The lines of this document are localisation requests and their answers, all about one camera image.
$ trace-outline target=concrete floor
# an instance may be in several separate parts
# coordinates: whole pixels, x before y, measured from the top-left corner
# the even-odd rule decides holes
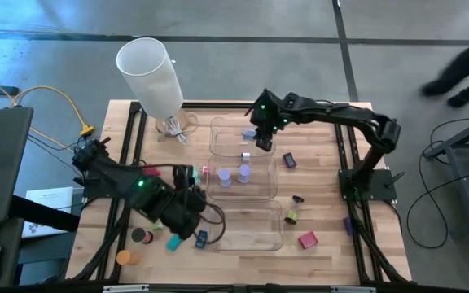
[[[387,163],[395,173],[406,172],[397,183],[398,210],[405,221],[408,207],[423,193],[417,159],[433,127],[469,117],[469,105],[450,109],[444,99],[420,98],[417,91],[466,48],[460,44],[469,43],[469,0],[340,0],[340,7],[344,27],[336,25],[332,0],[0,0],[0,33],[13,33],[0,35],[0,84],[58,87],[99,127],[109,99],[134,98],[115,66],[125,42],[13,38],[26,32],[181,36],[166,46],[177,61],[187,99],[255,99],[267,87],[280,95],[294,91],[311,98],[370,101],[377,112],[396,117],[403,130]],[[342,54],[347,43],[340,47],[335,38],[344,33],[372,42],[350,42]],[[185,36],[263,38],[182,42]],[[380,41],[387,45],[377,45]],[[458,89],[468,84],[469,78]],[[0,97],[0,107],[7,105]],[[77,140],[80,125],[61,98],[37,91],[24,105],[35,109],[38,129],[67,144]],[[447,138],[466,126],[449,125],[437,136]],[[58,155],[70,161],[70,153]],[[445,166],[433,162],[424,163],[423,173],[429,186],[451,178]],[[70,186],[73,175],[28,144],[15,192]],[[435,196],[450,226],[464,225],[455,186]],[[429,199],[414,209],[410,223],[418,227],[414,234],[423,243],[443,236],[443,223]],[[444,247],[426,250],[404,237],[416,282],[469,289],[469,239],[449,238]]]

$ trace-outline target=wooden tabletop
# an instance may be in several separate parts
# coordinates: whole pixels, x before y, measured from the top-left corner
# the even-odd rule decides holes
[[[129,100],[112,100],[104,121],[102,138],[110,137],[107,144],[110,157],[119,159],[128,119]],[[370,108],[370,103],[352,103]],[[174,163],[193,164],[197,168],[207,165],[212,157],[209,149],[210,125],[212,119],[243,119],[243,110],[236,109],[186,109],[198,117],[198,128],[188,135],[187,146],[174,138],[159,142],[155,121],[148,118],[142,145],[141,159],[149,164]],[[190,118],[191,126],[195,123]],[[133,156],[138,120],[134,126],[128,162]],[[349,150],[344,131],[347,150]],[[369,148],[360,131],[356,131],[360,156]],[[218,251],[195,248],[195,239],[189,238],[175,251],[165,248],[171,237],[164,229],[153,243],[134,243],[131,231],[134,228],[150,228],[151,223],[137,212],[132,212],[126,248],[140,253],[142,259],[136,265],[124,265],[121,282],[142,283],[194,283],[194,284],[264,284],[268,282],[283,285],[356,285],[356,260],[352,239],[344,229],[343,219],[348,215],[346,204],[340,199],[337,171],[340,159],[332,124],[310,123],[289,125],[274,136],[277,162],[276,178],[278,194],[274,200],[279,203],[282,215],[291,207],[291,197],[300,195],[305,202],[300,206],[296,225],[280,223],[283,229],[283,245],[275,251]],[[291,152],[297,162],[293,171],[281,163],[283,154]],[[348,151],[348,161],[352,158]],[[161,169],[162,178],[172,182],[171,170]],[[109,199],[94,201],[81,215],[81,221],[72,249],[67,278],[79,273],[103,241]],[[376,242],[397,271],[411,279],[405,248],[397,216],[382,202],[370,202]],[[313,231],[319,239],[315,247],[304,250],[298,237]],[[363,243],[367,272],[372,278],[370,253]],[[107,276],[115,261],[116,246],[110,250]]]

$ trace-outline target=white plastic cup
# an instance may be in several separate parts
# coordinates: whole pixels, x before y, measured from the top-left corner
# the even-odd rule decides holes
[[[133,40],[119,50],[116,64],[149,116],[177,115],[184,98],[164,44],[150,37]]]

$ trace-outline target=clear plastic bin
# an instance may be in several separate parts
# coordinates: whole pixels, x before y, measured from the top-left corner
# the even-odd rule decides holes
[[[211,121],[211,136],[209,150],[214,155],[240,157],[242,153],[249,153],[251,157],[269,156],[274,153],[274,144],[270,151],[264,151],[256,146],[254,140],[244,140],[243,131],[255,129],[247,119],[215,118]]]
[[[282,206],[279,202],[235,202],[216,200],[226,215],[226,232],[221,239],[206,246],[217,251],[276,251],[283,245]],[[204,216],[214,222],[221,221],[220,216],[211,208]],[[222,225],[203,221],[203,229],[208,230],[208,240],[215,239]]]
[[[251,168],[248,182],[239,181],[239,168],[243,164]],[[230,173],[230,186],[224,187],[218,173],[221,169]],[[206,192],[211,199],[262,201],[273,199],[278,193],[276,163],[272,156],[249,158],[215,155],[208,162]]]

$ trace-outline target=yellow cable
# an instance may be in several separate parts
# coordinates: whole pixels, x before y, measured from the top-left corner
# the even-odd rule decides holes
[[[93,128],[92,126],[88,126],[82,119],[81,117],[81,114],[79,113],[79,111],[77,110],[77,107],[75,106],[75,104],[73,103],[73,101],[70,99],[70,97],[68,97],[65,93],[63,93],[62,91],[60,90],[57,90],[56,88],[54,87],[51,87],[51,86],[46,86],[46,85],[40,85],[40,86],[34,86],[30,89],[27,89],[19,94],[17,94],[14,98],[12,98],[1,86],[0,86],[0,90],[2,93],[4,93],[6,95],[7,98],[10,99],[10,107],[14,107],[15,105],[18,105],[19,104],[19,101],[16,102],[16,100],[18,98],[21,98],[21,100],[23,100],[23,97],[25,96],[25,94],[27,94],[28,92],[32,91],[32,90],[36,90],[36,89],[48,89],[48,90],[53,90],[59,94],[61,94],[62,96],[64,96],[69,102],[70,104],[72,105],[73,107],[73,110],[75,111],[75,113],[77,114],[77,117],[79,118],[79,121],[81,122],[82,124],[82,131],[86,131],[87,129],[90,129],[90,128]],[[69,150],[69,151],[72,151],[70,150],[69,148],[67,148],[63,143],[59,142],[57,139],[53,138],[53,137],[50,137],[44,133],[42,133],[41,131],[35,129],[34,127],[30,126],[30,129],[34,132],[34,133],[37,133],[39,135],[41,135],[42,137],[50,140],[51,142],[55,142],[57,143],[58,145],[60,145],[62,148],[66,149],[66,150]]]

